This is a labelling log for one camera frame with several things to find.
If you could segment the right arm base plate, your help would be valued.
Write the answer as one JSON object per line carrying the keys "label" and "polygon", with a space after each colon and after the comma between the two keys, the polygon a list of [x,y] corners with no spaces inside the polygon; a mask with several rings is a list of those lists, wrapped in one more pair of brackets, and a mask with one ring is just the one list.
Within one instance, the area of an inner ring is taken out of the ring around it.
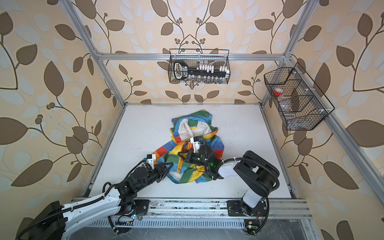
{"label": "right arm base plate", "polygon": [[229,200],[227,209],[230,217],[265,217],[269,207],[267,203],[258,202],[254,208],[251,208],[241,200]]}

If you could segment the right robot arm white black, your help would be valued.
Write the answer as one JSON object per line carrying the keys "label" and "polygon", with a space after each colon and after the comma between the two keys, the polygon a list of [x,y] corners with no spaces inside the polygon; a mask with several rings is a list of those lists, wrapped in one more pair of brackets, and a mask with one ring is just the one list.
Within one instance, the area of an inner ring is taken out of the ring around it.
{"label": "right robot arm white black", "polygon": [[240,210],[245,216],[257,214],[259,202],[266,201],[280,186],[277,168],[252,151],[246,151],[243,157],[221,160],[209,146],[202,146],[199,150],[179,152],[178,156],[212,181],[240,177],[248,186],[240,200]]}

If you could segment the rainbow coloured jacket white lining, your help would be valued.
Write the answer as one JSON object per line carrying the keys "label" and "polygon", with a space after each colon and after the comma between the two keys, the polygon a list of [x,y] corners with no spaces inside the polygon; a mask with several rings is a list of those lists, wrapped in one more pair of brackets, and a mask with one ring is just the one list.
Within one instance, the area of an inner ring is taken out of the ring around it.
{"label": "rainbow coloured jacket white lining", "polygon": [[217,164],[208,158],[213,154],[221,162],[225,146],[212,119],[206,110],[172,119],[171,140],[154,154],[156,163],[174,163],[168,174],[173,183],[206,183],[219,177]]}

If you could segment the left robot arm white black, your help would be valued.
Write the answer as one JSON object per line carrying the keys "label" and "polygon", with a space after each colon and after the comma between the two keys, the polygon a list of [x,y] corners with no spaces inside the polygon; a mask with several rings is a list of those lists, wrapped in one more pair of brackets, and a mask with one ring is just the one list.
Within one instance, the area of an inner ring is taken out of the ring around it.
{"label": "left robot arm white black", "polygon": [[163,180],[173,163],[159,163],[149,169],[137,165],[120,183],[112,184],[104,192],[72,204],[61,205],[58,201],[48,205],[36,219],[18,232],[17,240],[65,240],[91,223],[109,219],[112,229],[118,229],[112,216],[135,219],[148,210],[148,201],[135,201],[138,192],[154,182]]}

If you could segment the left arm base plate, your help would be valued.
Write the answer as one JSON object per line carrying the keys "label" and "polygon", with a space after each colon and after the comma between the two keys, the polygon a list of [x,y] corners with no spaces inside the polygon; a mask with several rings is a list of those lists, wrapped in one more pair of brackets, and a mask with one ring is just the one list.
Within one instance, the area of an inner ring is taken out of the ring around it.
{"label": "left arm base plate", "polygon": [[122,208],[122,215],[137,216],[143,215],[148,212],[150,200],[147,199],[134,199]]}

